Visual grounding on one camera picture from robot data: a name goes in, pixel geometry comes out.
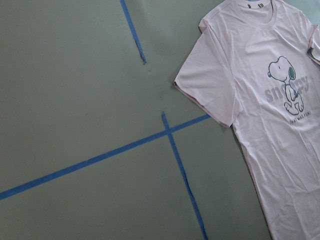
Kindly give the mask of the pink Snoopy t-shirt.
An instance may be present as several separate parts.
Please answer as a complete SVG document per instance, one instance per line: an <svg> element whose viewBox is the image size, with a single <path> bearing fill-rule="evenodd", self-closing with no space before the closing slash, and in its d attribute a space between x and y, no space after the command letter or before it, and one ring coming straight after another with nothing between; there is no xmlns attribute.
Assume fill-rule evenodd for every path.
<svg viewBox="0 0 320 240"><path fill-rule="evenodd" d="M225 0L174 85L232 127L271 236L320 237L320 30L282 0Z"/></svg>

